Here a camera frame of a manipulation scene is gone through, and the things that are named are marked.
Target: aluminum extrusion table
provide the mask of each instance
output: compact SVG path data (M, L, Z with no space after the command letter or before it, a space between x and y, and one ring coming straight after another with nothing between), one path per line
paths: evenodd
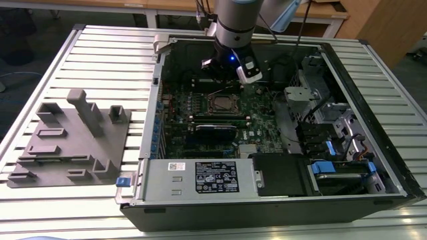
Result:
M427 239L427 200L400 210L378 212L342 224L141 232L115 202L117 186L7 187L35 131L41 103L70 107L70 88L86 89L99 108L123 105L133 110L122 171L135 171L155 61L154 36L159 33L201 36L202 31L83 26L73 30L22 113L0 144L0 239L51 236L66 239ZM256 38L269 39L268 35ZM282 40L296 37L281 36ZM304 37L304 40L320 41ZM337 51L362 95L378 117L422 188L427 189L427 116L384 64L372 46L357 40L322 39ZM122 196L133 196L126 188Z

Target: warning label sticker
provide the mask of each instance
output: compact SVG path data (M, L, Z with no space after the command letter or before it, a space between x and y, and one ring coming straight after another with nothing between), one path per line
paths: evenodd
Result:
M197 162L195 190L199 194L238 193L237 162Z

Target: floor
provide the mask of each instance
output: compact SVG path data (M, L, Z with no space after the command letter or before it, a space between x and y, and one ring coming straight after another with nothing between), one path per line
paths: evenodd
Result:
M143 15L137 17L126 13L78 12L61 11L61 19L55 20L49 10L34 10L33 19L38 32L27 37L31 48L35 52L35 60L23 66L10 66L0 60L0 75L11 72L37 72L43 74L50 67L55 55L66 41L66 38L78 23L89 25L145 27ZM171 29L198 30L194 17L161 17L161 27ZM427 94L425 93L425 78L427 66L413 61L408 56L394 69L394 73L418 101L421 107L427 111ZM0 141L21 113L21 110L30 98L39 83L41 77L34 74L10 75L0 79L7 89L0 93Z

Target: green circuit board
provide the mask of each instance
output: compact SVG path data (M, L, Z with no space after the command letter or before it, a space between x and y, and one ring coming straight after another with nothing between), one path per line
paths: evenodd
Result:
M273 106L277 92L248 85L238 93L177 91L167 94L166 157L240 158L240 145L254 144L261 153L282 153L284 146ZM195 125L236 126L237 136L228 144L189 144Z

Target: gray plastic holder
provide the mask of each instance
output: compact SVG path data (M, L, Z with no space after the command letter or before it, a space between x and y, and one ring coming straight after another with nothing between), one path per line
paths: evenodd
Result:
M131 121L122 106L99 109L82 89L70 91L75 109L43 103L39 125L7 185L11 188L115 184Z

